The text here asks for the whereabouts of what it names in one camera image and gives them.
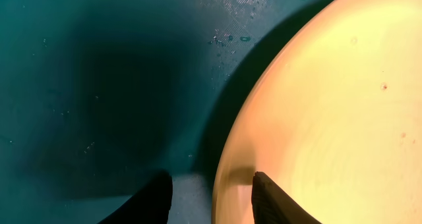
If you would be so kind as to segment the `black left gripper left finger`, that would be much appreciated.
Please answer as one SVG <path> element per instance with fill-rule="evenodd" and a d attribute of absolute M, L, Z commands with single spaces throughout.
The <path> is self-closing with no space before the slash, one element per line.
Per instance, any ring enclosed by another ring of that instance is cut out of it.
<path fill-rule="evenodd" d="M 98 224 L 167 224 L 172 196 L 172 177 L 167 171 L 160 171 Z"/>

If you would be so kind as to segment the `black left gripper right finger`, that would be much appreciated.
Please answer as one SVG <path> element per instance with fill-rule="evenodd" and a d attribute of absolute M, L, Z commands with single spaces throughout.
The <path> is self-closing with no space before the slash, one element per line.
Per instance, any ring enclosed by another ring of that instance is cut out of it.
<path fill-rule="evenodd" d="M 251 203 L 255 224 L 321 224 L 264 172 L 253 177 Z"/>

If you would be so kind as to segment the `yellow plate with sauce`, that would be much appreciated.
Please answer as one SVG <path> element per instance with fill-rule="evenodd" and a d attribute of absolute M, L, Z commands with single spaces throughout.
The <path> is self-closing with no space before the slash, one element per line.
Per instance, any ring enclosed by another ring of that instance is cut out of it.
<path fill-rule="evenodd" d="M 421 0 L 334 0 L 269 64 L 227 138 L 213 223 L 267 174 L 300 223 L 421 222 Z"/>

